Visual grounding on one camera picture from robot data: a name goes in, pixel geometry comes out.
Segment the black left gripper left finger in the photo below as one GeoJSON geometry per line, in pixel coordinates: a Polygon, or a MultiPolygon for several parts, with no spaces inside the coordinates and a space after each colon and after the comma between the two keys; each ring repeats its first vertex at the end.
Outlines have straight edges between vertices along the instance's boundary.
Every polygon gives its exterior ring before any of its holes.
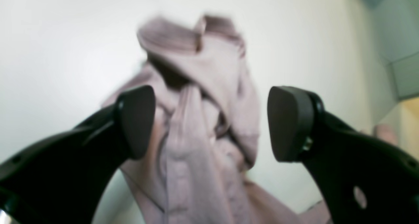
{"type": "Polygon", "coordinates": [[[75,128],[4,161],[1,223],[91,223],[114,172],[146,154],[155,108],[151,86],[124,91],[75,128]]]}

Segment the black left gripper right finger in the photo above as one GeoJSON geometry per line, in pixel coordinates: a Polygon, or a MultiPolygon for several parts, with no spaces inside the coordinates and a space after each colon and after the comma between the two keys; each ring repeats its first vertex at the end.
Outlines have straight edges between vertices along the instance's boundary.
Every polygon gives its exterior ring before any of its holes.
{"type": "Polygon", "coordinates": [[[274,86],[267,102],[275,159],[302,163],[335,224],[417,224],[418,161],[327,112],[314,92],[274,86]]]}

